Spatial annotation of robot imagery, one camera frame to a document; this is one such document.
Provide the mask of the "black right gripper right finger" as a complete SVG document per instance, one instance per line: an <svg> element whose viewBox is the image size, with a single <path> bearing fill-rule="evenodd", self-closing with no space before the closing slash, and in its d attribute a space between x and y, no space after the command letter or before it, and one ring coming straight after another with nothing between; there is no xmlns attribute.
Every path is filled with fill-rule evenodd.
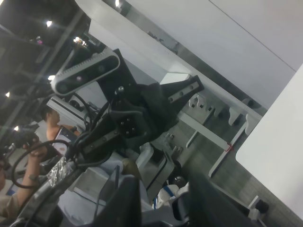
<svg viewBox="0 0 303 227"><path fill-rule="evenodd" d="M193 171L189 175L189 195L189 218L196 227L254 226L200 172Z"/></svg>

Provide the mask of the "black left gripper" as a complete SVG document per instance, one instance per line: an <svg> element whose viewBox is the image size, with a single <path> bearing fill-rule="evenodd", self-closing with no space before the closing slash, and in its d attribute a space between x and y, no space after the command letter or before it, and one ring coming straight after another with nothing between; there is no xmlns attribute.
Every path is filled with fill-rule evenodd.
<svg viewBox="0 0 303 227"><path fill-rule="evenodd" d="M185 105L204 90L199 76L160 85L138 84L119 49L99 67L118 68L99 79L99 86L109 103L108 113L99 123L99 135L87 136L80 144L80 154L97 155L109 145L112 148L137 148L152 141L177 123L174 105Z"/></svg>

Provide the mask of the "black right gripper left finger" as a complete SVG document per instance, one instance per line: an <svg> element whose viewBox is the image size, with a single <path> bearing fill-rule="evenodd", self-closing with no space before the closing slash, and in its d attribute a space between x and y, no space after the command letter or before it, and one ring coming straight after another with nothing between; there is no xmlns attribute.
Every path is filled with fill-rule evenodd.
<svg viewBox="0 0 303 227"><path fill-rule="evenodd" d="M142 225L139 180L126 177L114 196L93 221L95 227L140 227Z"/></svg>

